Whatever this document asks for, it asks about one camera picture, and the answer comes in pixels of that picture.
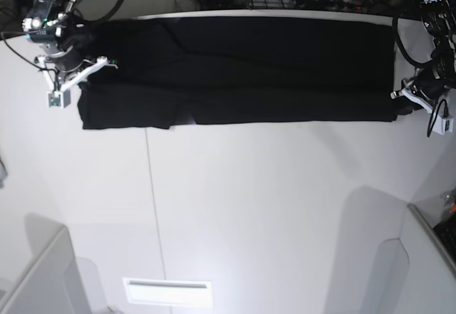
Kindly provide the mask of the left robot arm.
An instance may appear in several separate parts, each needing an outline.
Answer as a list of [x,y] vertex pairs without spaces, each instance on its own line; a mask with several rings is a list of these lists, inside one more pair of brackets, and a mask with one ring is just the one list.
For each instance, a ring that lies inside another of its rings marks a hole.
[[[434,49],[430,59],[419,62],[412,58],[398,30],[399,18],[409,10],[416,10]],[[404,59],[414,67],[413,77],[404,78],[401,89],[391,93],[399,115],[409,115],[423,109],[418,101],[409,100],[404,92],[423,100],[435,108],[440,98],[455,88],[455,0],[407,0],[395,13],[392,22],[393,38]]]

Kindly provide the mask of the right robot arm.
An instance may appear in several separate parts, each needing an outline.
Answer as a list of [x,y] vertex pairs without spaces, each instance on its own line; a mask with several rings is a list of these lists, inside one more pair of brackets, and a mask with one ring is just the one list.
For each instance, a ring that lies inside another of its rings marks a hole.
[[101,68],[117,66],[116,61],[105,56],[94,58],[85,54],[89,23],[75,15],[79,2],[36,0],[22,21],[27,39],[43,50],[34,63],[42,71],[52,95],[86,82],[88,76]]

